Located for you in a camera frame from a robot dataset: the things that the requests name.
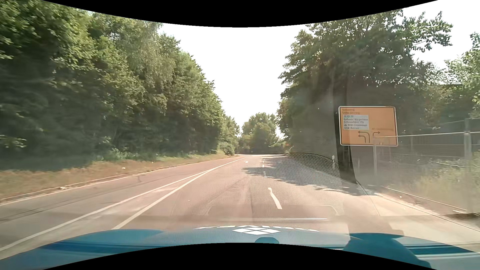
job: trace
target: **windshield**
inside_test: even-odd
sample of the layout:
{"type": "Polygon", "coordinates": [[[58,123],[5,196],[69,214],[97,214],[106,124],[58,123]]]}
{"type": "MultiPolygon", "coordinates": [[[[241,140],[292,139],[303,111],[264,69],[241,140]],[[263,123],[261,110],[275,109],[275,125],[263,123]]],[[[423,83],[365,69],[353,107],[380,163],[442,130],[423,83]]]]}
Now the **windshield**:
{"type": "Polygon", "coordinates": [[[0,258],[218,227],[479,251],[475,5],[230,28],[1,1],[0,258]]]}

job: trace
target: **direction sign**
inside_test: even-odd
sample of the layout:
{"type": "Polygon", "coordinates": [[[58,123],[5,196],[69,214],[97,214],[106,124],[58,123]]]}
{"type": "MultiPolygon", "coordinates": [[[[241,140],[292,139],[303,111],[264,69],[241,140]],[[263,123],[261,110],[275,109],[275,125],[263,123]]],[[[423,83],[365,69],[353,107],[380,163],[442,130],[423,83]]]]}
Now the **direction sign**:
{"type": "MultiPolygon", "coordinates": [[[[395,107],[340,106],[340,144],[373,146],[373,138],[397,136],[395,107]]],[[[377,146],[398,146],[397,137],[376,140],[377,146]]]]}

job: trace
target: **arrow on sign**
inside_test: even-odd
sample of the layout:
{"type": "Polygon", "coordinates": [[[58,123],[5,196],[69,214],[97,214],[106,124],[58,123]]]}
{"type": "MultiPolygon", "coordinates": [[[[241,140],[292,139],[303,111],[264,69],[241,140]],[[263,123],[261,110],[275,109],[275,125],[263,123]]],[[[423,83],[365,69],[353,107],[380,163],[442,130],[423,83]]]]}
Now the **arrow on sign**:
{"type": "Polygon", "coordinates": [[[370,133],[365,131],[359,131],[359,137],[363,137],[363,139],[365,140],[365,143],[367,143],[367,137],[365,137],[365,135],[360,135],[360,133],[366,133],[368,135],[368,143],[370,143],[370,133]]]}

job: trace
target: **curb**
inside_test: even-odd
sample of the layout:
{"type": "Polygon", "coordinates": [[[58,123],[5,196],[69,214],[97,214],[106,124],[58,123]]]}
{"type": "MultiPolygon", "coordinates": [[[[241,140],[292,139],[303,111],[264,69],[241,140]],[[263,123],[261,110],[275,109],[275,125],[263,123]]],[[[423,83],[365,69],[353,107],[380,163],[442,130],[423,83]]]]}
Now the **curb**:
{"type": "MultiPolygon", "coordinates": [[[[235,156],[232,156],[232,157],[225,157],[225,158],[219,158],[219,159],[214,159],[214,160],[224,160],[224,159],[237,158],[237,157],[238,156],[235,155],[235,156]]],[[[127,178],[127,177],[133,177],[133,176],[137,176],[137,175],[141,175],[141,174],[144,174],[144,173],[153,172],[153,171],[157,171],[157,170],[161,170],[161,169],[175,168],[175,167],[180,167],[180,166],[183,166],[183,165],[202,163],[202,162],[206,162],[206,161],[211,161],[211,160],[204,160],[204,161],[200,161],[200,162],[189,162],[189,163],[187,162],[187,163],[163,166],[163,167],[158,167],[158,168],[154,168],[154,169],[147,170],[147,171],[128,172],[128,173],[123,173],[123,174],[118,174],[118,175],[113,175],[113,176],[107,176],[107,177],[103,177],[103,178],[88,180],[88,181],[84,181],[84,182],[68,184],[68,185],[64,185],[64,186],[51,187],[51,188],[47,188],[47,189],[42,189],[42,190],[33,191],[33,192],[29,192],[29,193],[19,194],[19,195],[15,195],[15,196],[6,197],[6,198],[0,198],[0,205],[3,204],[3,203],[6,203],[6,202],[11,202],[11,201],[15,201],[15,200],[26,198],[26,197],[33,197],[33,196],[36,196],[36,195],[49,194],[49,193],[53,193],[53,192],[59,191],[59,190],[67,190],[67,189],[71,189],[71,188],[75,188],[75,187],[85,186],[85,185],[88,185],[88,184],[100,183],[100,182],[103,182],[103,181],[107,182],[107,181],[119,180],[119,179],[123,179],[123,178],[127,178]]]]}

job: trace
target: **sky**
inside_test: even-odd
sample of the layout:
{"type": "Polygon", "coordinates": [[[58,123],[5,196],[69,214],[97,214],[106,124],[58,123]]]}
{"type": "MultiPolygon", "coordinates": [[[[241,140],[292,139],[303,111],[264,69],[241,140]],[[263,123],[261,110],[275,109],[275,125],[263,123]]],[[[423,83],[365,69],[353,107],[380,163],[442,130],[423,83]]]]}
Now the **sky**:
{"type": "MultiPolygon", "coordinates": [[[[443,11],[443,19],[453,24],[453,46],[433,46],[415,56],[446,67],[444,60],[455,59],[471,48],[469,35],[480,32],[480,1],[438,0],[404,9],[404,15],[433,19],[443,11]]],[[[285,56],[304,25],[276,27],[205,27],[164,24],[160,32],[180,40],[180,47],[193,55],[207,80],[215,82],[215,93],[227,115],[243,125],[257,112],[276,113],[280,93],[285,89],[278,79],[285,70],[285,56]]]]}

